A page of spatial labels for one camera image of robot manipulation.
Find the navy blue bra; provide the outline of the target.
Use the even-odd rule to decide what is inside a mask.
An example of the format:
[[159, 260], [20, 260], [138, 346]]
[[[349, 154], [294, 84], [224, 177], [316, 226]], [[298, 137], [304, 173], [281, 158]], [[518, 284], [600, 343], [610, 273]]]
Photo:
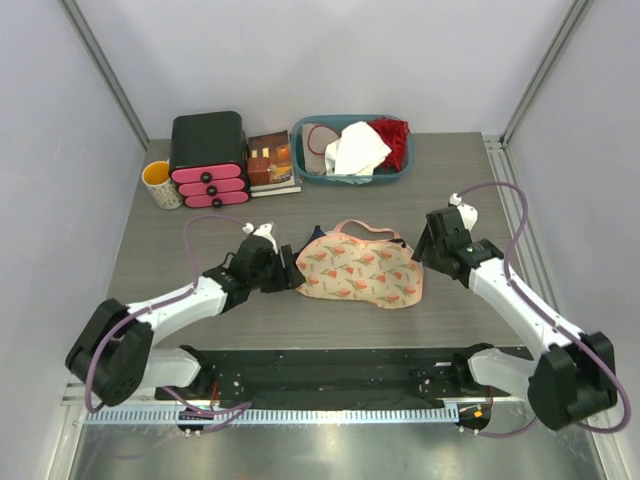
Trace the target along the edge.
[[[310, 235], [310, 237], [308, 238], [308, 240], [306, 241], [306, 243], [301, 247], [301, 249], [296, 252], [294, 254], [294, 258], [297, 259], [299, 257], [299, 255], [302, 253], [302, 251], [308, 247], [312, 242], [314, 242], [316, 239], [324, 237], [325, 236], [325, 232], [322, 230], [322, 228], [319, 225], [316, 225]], [[404, 239], [399, 238], [399, 239], [390, 239], [391, 243], [394, 244], [398, 244], [403, 248], [407, 247], [407, 243]]]

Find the pink mesh laundry bag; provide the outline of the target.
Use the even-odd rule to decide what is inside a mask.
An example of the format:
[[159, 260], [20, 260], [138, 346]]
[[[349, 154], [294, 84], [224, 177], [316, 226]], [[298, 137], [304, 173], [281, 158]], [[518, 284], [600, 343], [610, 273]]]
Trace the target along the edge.
[[387, 310], [420, 303], [423, 267], [407, 242], [406, 248], [390, 242], [399, 238], [393, 229], [342, 221], [296, 259], [306, 279], [297, 291], [308, 298], [366, 302]]

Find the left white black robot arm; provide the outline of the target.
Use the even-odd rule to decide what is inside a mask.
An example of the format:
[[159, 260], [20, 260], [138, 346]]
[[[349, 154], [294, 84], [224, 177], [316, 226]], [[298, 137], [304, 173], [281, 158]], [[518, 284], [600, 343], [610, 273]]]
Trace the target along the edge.
[[290, 246], [269, 234], [247, 236], [222, 264], [192, 283], [155, 299], [124, 305], [111, 298], [97, 307], [65, 359], [84, 383], [91, 412], [124, 403], [139, 389], [170, 389], [200, 399], [212, 389], [214, 367], [190, 346], [159, 342], [205, 318], [228, 312], [254, 291], [278, 293], [304, 277]]

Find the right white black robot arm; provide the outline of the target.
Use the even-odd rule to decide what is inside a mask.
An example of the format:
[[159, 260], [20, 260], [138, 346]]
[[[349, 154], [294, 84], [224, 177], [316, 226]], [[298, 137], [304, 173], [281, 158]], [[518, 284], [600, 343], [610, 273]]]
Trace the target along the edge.
[[447, 206], [427, 214], [413, 258], [483, 299], [530, 354], [523, 359], [489, 345], [469, 348], [463, 363], [451, 371], [457, 391], [472, 395], [491, 386], [507, 392], [527, 401], [551, 430], [617, 404], [610, 378], [615, 372], [611, 341], [600, 332], [585, 334], [521, 284], [493, 243], [472, 240], [462, 208]]

